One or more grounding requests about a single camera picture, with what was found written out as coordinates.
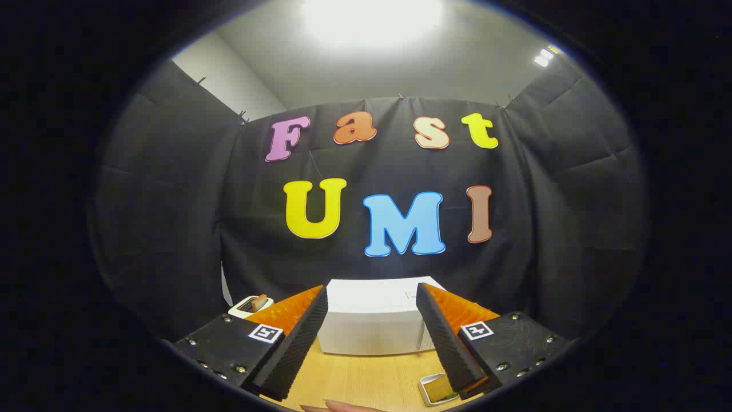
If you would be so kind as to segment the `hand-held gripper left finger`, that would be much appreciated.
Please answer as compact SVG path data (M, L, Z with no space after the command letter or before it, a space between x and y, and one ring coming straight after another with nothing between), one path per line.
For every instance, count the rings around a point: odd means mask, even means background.
M246 318L220 315L173 347L221 381L282 401L327 312L327 288L318 285Z

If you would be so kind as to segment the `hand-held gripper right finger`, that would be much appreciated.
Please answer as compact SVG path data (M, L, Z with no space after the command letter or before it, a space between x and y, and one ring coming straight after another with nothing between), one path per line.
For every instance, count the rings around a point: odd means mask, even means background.
M427 283L416 288L416 307L463 401L527 381L573 344L522 311L497 315Z

